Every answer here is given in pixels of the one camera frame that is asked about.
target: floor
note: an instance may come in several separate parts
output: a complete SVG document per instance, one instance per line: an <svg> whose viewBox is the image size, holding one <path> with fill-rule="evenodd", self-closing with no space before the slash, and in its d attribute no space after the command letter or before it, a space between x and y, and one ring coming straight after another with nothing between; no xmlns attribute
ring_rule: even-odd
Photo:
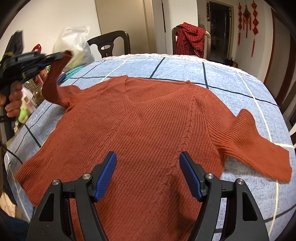
<svg viewBox="0 0 296 241"><path fill-rule="evenodd" d="M215 49L211 50L211 60L219 62L219 63L224 63L224 60L221 57L221 53Z"/></svg>

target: doorway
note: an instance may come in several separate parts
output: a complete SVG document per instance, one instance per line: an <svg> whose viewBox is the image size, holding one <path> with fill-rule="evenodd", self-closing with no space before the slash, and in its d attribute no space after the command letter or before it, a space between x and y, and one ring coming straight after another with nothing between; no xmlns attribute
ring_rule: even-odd
<svg viewBox="0 0 296 241"><path fill-rule="evenodd" d="M211 55L210 60L224 63L231 56L231 6L209 1Z"/></svg>

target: tablecloth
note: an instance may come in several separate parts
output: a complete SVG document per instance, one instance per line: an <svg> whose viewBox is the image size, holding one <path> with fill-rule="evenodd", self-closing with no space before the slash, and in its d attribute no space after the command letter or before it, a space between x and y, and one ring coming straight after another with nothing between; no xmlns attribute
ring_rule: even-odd
<svg viewBox="0 0 296 241"><path fill-rule="evenodd" d="M237 115L243 108L248 109L255 118L260 135L290 152L290 163L293 169L290 183L278 183L271 178L264 177L231 157L227 159L221 177L228 181L234 181L240 177L246 181L261 210L270 240L275 240L289 222L296 208L296 158L285 121L264 84L240 69L194 56L138 54L108 57L95 61L73 75L63 85L77 85L85 89L108 81L113 76L125 74L129 77L143 77L152 80L190 80L196 85L208 88L226 104L234 115ZM29 118L9 149L23 162L31 158L54 130L64 112L63 107L44 101ZM34 208L14 178L21 164L9 153L5 155L4 161L8 181L17 204L25 219L30 221ZM225 206L226 200L222 199L213 240L220 238Z"/></svg>

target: black cable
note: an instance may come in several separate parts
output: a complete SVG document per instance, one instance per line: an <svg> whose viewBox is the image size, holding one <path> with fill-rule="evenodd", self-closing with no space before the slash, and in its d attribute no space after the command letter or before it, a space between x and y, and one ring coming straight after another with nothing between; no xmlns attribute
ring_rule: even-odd
<svg viewBox="0 0 296 241"><path fill-rule="evenodd" d="M12 154L16 159L18 159L18 161L19 161L21 164L23 164L23 162L19 159L19 157L16 156L14 153L12 153L10 150L8 150L8 149L6 148L6 146L2 144L2 142L1 142L1 146L2 146L7 152L9 152L10 154Z"/></svg>

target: red checkered shirt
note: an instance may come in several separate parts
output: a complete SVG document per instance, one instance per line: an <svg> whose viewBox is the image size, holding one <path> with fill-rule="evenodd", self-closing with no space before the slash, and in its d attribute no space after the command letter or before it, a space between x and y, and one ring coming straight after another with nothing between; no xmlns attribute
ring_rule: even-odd
<svg viewBox="0 0 296 241"><path fill-rule="evenodd" d="M195 55L203 58L205 48L205 31L189 23L178 25L177 55Z"/></svg>

